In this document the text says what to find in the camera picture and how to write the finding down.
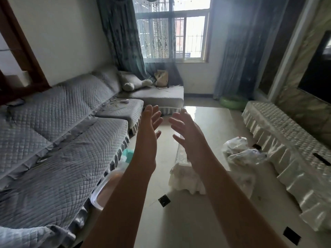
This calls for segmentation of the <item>person's right hand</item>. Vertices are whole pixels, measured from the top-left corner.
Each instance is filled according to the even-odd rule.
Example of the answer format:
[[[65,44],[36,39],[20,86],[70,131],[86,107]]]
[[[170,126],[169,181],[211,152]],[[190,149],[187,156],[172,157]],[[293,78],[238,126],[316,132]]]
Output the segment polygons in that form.
[[[176,134],[185,138],[187,159],[199,175],[214,172],[219,168],[219,162],[204,134],[185,108],[173,113],[168,121]]]

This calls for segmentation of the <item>person's left hand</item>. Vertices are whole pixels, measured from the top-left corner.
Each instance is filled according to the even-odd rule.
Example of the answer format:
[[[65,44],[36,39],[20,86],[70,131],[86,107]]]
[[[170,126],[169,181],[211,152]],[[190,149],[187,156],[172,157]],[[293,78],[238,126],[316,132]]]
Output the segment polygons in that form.
[[[157,139],[155,132],[158,131],[162,122],[159,106],[147,105],[140,118],[132,161],[143,167],[149,175],[156,168]]]

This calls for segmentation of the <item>person's right forearm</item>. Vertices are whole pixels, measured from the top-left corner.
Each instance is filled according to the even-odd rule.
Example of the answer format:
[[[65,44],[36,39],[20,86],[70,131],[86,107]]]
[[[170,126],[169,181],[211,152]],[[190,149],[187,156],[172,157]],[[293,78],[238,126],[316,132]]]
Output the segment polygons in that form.
[[[217,159],[191,164],[230,248],[288,248]]]

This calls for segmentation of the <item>person's left forearm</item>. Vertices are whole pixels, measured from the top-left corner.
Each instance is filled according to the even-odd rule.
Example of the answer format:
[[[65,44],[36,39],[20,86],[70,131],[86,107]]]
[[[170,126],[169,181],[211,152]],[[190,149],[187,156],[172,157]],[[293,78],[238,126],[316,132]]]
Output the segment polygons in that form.
[[[155,160],[132,160],[81,248],[133,248]]]

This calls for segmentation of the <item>teal plastic item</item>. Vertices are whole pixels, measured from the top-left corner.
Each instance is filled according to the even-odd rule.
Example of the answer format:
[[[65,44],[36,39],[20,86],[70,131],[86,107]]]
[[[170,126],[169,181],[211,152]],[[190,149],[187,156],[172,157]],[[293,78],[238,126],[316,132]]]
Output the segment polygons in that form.
[[[133,155],[134,155],[134,149],[127,148],[123,150],[120,158],[120,162],[126,162],[129,164],[133,158]]]

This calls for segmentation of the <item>white skirted coffee table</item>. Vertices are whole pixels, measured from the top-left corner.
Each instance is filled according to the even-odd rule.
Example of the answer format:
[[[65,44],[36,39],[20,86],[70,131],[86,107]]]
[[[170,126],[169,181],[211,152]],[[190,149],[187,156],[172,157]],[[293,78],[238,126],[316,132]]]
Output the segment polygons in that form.
[[[219,162],[228,171],[232,179],[238,184],[242,192],[250,198],[254,186],[255,175],[244,168],[231,167],[227,162],[227,154],[223,146],[227,141],[240,137],[239,131],[229,109],[216,107],[185,106],[194,122],[202,130],[209,146]],[[205,187],[199,176],[194,172],[184,147],[179,145],[175,165],[170,170],[169,186],[176,190],[188,190],[205,194]]]

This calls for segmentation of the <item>clear plastic bag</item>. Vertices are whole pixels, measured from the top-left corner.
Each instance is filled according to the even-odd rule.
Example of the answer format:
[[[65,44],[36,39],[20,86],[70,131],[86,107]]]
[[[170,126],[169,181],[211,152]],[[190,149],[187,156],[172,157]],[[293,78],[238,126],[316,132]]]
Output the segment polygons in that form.
[[[230,155],[239,154],[245,150],[248,150],[248,141],[245,137],[235,137],[226,141],[222,146],[222,153],[225,157]]]
[[[267,153],[261,152],[258,149],[248,149],[228,156],[227,161],[229,164],[236,166],[253,167],[267,161],[267,159]]]

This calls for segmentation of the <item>white plush toy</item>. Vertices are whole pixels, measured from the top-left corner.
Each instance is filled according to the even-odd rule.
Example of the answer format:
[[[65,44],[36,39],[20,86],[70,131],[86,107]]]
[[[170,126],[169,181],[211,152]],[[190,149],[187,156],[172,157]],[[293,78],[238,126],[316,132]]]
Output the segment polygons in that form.
[[[140,80],[131,72],[119,71],[119,78],[121,80],[122,89],[127,92],[135,91],[144,87],[150,87],[153,85],[152,80]]]

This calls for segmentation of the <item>clear plastic storage box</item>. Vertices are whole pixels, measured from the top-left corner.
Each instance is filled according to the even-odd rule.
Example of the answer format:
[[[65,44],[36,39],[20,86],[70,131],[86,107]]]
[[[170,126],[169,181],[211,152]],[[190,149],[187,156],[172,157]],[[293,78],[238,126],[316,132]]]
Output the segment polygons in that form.
[[[110,171],[93,191],[90,202],[99,212],[105,207],[128,166],[129,163],[119,162],[118,166]]]

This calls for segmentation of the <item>sheer lace curtain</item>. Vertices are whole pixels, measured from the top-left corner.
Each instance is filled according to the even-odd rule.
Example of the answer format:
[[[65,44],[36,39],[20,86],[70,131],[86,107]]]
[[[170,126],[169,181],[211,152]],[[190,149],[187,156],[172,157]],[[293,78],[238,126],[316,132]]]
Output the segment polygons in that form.
[[[176,66],[174,0],[132,0],[145,70],[155,82],[168,73],[168,86],[184,86]]]

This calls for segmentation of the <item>grey quilted sofa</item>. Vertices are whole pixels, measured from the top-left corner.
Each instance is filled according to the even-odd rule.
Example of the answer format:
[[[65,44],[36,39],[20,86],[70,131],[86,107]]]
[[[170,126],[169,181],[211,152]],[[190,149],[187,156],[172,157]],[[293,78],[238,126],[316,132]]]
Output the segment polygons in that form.
[[[149,104],[178,112],[184,87],[127,92],[108,65],[0,105],[0,248],[70,247]]]

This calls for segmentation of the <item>wooden framed window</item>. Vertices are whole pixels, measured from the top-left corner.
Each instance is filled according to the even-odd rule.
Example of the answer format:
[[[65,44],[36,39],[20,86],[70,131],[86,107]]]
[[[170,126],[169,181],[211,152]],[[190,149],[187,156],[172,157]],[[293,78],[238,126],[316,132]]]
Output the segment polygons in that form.
[[[176,62],[204,61],[213,0],[174,0]]]

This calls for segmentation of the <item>white covered television cabinet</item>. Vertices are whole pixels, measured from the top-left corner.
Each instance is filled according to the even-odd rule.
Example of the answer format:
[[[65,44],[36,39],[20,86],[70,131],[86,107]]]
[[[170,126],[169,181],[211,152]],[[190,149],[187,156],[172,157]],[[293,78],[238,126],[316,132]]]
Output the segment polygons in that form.
[[[331,232],[331,150],[272,103],[249,101],[242,113],[257,145],[314,231]]]

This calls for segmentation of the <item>black flat television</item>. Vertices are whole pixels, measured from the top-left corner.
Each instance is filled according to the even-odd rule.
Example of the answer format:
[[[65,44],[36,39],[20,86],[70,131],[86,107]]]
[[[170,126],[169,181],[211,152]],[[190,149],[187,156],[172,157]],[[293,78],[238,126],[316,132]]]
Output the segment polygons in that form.
[[[324,33],[298,89],[331,105],[331,30]]]

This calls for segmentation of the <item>brown wooden partition frame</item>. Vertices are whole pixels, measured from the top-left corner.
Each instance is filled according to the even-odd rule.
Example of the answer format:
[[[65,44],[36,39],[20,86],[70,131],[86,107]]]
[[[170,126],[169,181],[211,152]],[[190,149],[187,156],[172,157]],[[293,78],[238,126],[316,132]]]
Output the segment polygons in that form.
[[[0,0],[0,34],[9,46],[15,60],[31,77],[27,87],[11,87],[0,70],[0,105],[51,88],[47,79],[10,7],[8,0]]]

